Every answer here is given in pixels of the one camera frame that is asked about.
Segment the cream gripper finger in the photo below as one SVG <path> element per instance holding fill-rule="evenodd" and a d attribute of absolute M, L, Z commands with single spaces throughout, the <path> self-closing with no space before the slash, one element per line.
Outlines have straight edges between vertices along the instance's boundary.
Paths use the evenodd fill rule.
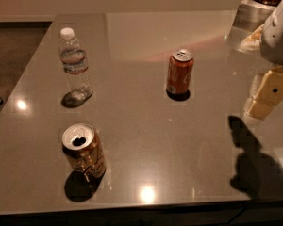
<path fill-rule="evenodd" d="M 264 120 L 283 100 L 283 65 L 274 65 L 266 73 L 258 73 L 246 102 L 246 115 Z"/>

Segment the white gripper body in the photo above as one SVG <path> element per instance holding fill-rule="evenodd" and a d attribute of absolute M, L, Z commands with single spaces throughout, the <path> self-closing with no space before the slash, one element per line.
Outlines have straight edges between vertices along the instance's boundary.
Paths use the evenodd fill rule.
<path fill-rule="evenodd" d="M 283 65 L 283 0 L 264 23 L 260 52 L 270 62 Z"/>

